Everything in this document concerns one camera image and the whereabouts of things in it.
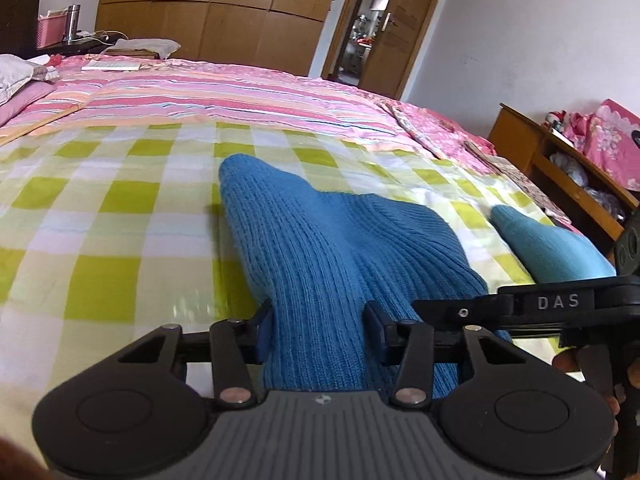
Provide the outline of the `person's right hand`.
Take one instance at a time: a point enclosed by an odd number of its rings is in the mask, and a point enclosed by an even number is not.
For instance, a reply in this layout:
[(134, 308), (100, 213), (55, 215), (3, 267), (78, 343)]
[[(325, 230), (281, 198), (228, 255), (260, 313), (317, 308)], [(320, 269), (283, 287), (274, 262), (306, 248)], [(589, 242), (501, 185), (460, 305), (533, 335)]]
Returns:
[(585, 346), (580, 349), (566, 349), (557, 354), (552, 365), (565, 374), (582, 374), (586, 384), (600, 393), (614, 416), (613, 436), (618, 433), (617, 415), (620, 402), (614, 396), (613, 375), (610, 352), (602, 344)]

